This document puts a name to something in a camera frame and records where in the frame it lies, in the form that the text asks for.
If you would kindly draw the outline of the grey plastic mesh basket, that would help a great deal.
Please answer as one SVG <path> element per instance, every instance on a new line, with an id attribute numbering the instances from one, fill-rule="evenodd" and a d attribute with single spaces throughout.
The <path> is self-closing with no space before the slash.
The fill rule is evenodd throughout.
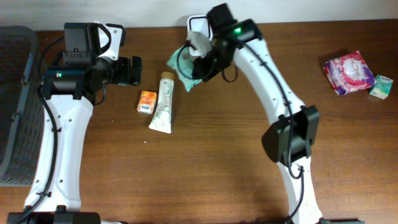
<path id="1" fill-rule="evenodd" d="M 32 185 L 44 128 L 37 96 L 39 40 L 23 26 L 1 28 L 1 186 Z"/>

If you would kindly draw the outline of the red purple tissue pack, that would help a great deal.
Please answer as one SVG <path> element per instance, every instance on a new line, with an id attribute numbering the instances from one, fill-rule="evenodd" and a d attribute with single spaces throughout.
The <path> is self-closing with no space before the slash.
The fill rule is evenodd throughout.
<path id="1" fill-rule="evenodd" d="M 338 95 L 371 88 L 377 83 L 358 50 L 327 61 L 323 69 Z"/>

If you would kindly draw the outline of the white tube with cork cap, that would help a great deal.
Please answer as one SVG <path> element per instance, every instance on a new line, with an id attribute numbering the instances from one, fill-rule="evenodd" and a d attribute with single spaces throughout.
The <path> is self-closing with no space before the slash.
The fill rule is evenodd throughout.
<path id="1" fill-rule="evenodd" d="M 172 98 L 174 92 L 174 74 L 162 72 L 160 75 L 159 97 L 156 111 L 149 128 L 170 134 L 172 132 Z"/>

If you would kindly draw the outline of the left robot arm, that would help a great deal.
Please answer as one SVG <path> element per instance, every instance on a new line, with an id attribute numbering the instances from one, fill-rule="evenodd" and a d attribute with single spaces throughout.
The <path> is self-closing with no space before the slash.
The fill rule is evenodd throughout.
<path id="1" fill-rule="evenodd" d="M 39 120 L 40 150 L 24 209 L 9 213 L 8 223 L 101 223 L 98 213 L 81 210 L 81 158 L 98 92 L 141 82 L 141 58 L 119 55 L 125 37 L 119 24 L 67 22 L 65 48 L 47 67 L 38 64 L 40 83 L 24 117 Z"/>

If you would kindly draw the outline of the green white tissue pack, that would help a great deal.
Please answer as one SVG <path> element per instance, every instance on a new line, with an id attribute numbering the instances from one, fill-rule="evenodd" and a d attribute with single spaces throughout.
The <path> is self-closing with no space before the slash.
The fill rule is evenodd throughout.
<path id="1" fill-rule="evenodd" d="M 393 79 L 387 78 L 382 75 L 377 75 L 375 77 L 375 80 L 376 83 L 371 88 L 369 94 L 382 100 L 386 99 L 391 91 Z"/>

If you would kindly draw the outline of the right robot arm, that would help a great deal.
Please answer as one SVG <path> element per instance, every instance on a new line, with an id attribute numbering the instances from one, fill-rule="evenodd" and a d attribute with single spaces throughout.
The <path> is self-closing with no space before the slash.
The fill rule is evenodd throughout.
<path id="1" fill-rule="evenodd" d="M 320 118 L 316 106 L 306 106 L 289 87 L 252 19 L 238 21 L 226 3 L 194 19 L 202 26 L 187 26 L 187 42 L 196 57 L 192 77 L 207 82 L 230 65 L 242 71 L 267 115 L 269 128 L 261 141 L 284 182 L 286 223 L 320 223 L 311 176 L 311 147 Z"/>

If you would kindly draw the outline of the teal packet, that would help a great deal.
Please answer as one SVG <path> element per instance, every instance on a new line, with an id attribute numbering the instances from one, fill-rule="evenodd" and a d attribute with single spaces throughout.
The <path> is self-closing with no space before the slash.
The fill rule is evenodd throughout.
<path id="1" fill-rule="evenodd" d="M 166 65 L 175 70 L 178 74 L 178 79 L 183 83 L 187 92 L 189 92 L 195 85 L 202 82 L 202 79 L 194 80 L 193 72 L 193 57 L 190 55 L 188 49 L 177 49 L 169 58 Z"/>

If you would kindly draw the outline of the orange tissue pack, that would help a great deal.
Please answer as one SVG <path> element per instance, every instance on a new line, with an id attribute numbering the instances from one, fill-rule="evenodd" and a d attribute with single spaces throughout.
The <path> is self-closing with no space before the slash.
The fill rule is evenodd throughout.
<path id="1" fill-rule="evenodd" d="M 157 93 L 153 91 L 141 91 L 137 111 L 145 114 L 152 114 L 157 103 Z"/>

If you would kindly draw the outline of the white barcode scanner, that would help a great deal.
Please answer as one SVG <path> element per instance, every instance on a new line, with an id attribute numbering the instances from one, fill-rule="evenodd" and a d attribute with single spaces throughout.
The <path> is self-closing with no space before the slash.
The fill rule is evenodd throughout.
<path id="1" fill-rule="evenodd" d="M 206 37 L 208 37 L 212 43 L 213 31 L 208 22 L 208 18 L 205 15 L 190 16 L 187 19 L 187 32 L 190 30 L 201 32 Z"/>

